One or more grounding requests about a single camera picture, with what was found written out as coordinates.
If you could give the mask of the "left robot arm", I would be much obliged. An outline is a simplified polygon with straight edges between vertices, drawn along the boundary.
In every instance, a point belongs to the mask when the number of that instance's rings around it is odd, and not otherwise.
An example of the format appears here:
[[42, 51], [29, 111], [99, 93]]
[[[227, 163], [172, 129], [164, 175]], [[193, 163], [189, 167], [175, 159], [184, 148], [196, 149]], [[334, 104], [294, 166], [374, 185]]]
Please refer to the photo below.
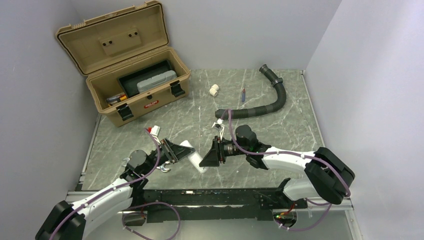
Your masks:
[[167, 165], [187, 158], [199, 168], [201, 155], [187, 141], [174, 144], [164, 138], [150, 153], [133, 151], [125, 159], [124, 172], [104, 189], [73, 203], [57, 203], [38, 230], [37, 240], [83, 240], [95, 228], [123, 210], [137, 210], [154, 198], [145, 193], [148, 175], [168, 172]]

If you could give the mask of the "white remote control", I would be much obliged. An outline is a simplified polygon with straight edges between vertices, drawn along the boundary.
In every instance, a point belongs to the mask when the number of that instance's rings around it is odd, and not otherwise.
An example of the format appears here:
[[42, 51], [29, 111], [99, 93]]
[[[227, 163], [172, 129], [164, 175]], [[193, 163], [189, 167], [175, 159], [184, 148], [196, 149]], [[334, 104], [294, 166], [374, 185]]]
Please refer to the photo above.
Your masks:
[[[194, 148], [188, 140], [184, 140], [183, 142], [180, 143], [180, 145], [184, 147]], [[196, 170], [200, 174], [204, 174], [208, 170], [208, 167], [200, 166], [200, 163], [203, 160], [203, 158], [201, 157], [201, 155], [198, 153], [196, 149], [194, 150], [193, 153], [187, 156], [187, 159], [191, 162], [191, 164], [196, 168]]]

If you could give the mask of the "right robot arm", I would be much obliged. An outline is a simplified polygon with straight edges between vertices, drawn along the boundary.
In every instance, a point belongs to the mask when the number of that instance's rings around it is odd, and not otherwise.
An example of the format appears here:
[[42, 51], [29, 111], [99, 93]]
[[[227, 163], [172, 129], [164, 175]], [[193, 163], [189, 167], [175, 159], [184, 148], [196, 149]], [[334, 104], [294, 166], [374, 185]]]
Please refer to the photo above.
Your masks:
[[287, 170], [301, 178], [285, 178], [276, 189], [276, 203], [287, 208], [300, 199], [320, 197], [333, 205], [339, 205], [350, 196], [350, 186], [355, 173], [330, 149], [319, 147], [315, 151], [300, 152], [279, 149], [264, 144], [248, 126], [236, 128], [235, 136], [227, 140], [215, 136], [210, 150], [201, 158], [200, 168], [218, 167], [227, 157], [244, 155], [256, 169]]

